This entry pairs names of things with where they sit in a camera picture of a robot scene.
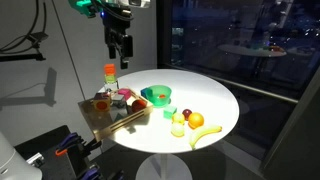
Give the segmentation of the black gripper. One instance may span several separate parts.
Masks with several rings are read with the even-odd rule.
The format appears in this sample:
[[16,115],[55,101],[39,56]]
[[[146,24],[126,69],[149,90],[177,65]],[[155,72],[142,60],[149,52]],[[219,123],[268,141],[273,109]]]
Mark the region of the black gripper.
[[104,25],[105,43],[109,49],[109,58],[120,56],[120,68],[127,69],[130,57],[133,56],[133,37],[126,33],[133,20],[128,7],[104,5],[100,14]]

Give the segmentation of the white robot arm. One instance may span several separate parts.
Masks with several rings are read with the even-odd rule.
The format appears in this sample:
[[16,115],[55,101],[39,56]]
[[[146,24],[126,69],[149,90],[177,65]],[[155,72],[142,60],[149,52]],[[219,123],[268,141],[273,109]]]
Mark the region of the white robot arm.
[[101,0],[101,18],[104,25],[105,43],[109,58],[120,56],[120,68],[127,69],[133,56],[133,37],[126,33],[133,20],[131,7],[148,8],[150,0]]

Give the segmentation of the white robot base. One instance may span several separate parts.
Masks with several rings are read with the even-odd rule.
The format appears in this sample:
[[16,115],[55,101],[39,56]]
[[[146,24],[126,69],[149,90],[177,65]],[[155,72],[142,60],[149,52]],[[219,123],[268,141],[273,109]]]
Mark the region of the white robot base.
[[0,180],[42,180],[41,170],[29,165],[1,132]]

